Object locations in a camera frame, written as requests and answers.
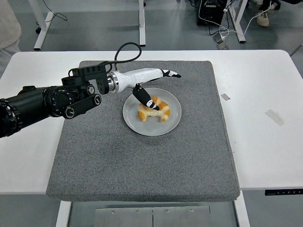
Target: gray felt mat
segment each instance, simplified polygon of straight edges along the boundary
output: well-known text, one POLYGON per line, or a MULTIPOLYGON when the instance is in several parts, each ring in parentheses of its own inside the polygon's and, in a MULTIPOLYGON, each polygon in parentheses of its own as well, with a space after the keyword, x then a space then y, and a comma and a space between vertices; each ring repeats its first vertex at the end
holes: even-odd
MULTIPOLYGON (((80 66, 98 62, 82 62, 80 66)), ((100 106, 65 120, 47 195, 64 201, 231 201, 239 183, 214 71, 209 61, 137 61, 120 71, 160 68, 182 78, 143 87, 172 93, 182 117, 156 137, 132 131, 122 109, 127 88, 102 96, 100 106)))

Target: small label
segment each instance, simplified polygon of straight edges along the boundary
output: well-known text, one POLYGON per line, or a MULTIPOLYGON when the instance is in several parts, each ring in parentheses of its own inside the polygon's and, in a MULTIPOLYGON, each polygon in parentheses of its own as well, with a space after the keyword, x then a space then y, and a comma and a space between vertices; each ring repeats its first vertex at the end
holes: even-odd
POLYGON ((224 98, 226 101, 228 101, 228 100, 230 100, 230 98, 227 96, 227 94, 223 94, 223 95, 221 95, 222 96, 222 98, 224 98))
POLYGON ((280 115, 277 114, 275 111, 268 110, 265 114, 268 117, 270 117, 274 122, 276 122, 278 125, 282 126, 284 124, 284 119, 280 117, 280 115))

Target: electronic device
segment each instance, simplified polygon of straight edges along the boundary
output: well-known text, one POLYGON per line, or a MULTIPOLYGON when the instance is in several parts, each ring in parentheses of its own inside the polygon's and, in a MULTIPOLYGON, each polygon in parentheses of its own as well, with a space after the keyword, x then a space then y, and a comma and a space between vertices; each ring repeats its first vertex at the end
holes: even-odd
POLYGON ((227 12, 225 9, 226 4, 227 0, 195 1, 197 25, 219 26, 222 22, 224 13, 227 12))

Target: pastry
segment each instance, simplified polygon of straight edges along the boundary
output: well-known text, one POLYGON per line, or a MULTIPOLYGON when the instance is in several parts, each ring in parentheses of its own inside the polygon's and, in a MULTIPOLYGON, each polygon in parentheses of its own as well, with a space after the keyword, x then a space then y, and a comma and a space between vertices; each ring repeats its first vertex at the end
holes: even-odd
POLYGON ((161 122, 166 121, 170 115, 169 105, 156 96, 152 96, 151 99, 159 107, 159 110, 151 109, 140 103, 137 112, 140 120, 144 122, 146 121, 146 118, 150 116, 150 117, 160 117, 161 122))

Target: white table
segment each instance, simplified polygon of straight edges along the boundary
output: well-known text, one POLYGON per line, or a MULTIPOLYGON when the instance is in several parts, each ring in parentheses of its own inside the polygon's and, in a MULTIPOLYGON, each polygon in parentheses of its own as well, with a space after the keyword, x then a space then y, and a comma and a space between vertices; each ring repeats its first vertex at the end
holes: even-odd
MULTIPOLYGON (((121 52, 121 59, 137 52, 121 52)), ((115 52, 21 52, 0 80, 0 97, 23 86, 61 85, 86 60, 112 60, 115 52)), ((139 61, 210 61, 214 67, 240 188, 302 188, 303 80, 289 55, 260 51, 145 51, 139 61), (265 113, 272 110, 279 125, 265 113)), ((46 191, 63 118, 48 118, 0 139, 0 194, 46 191)))

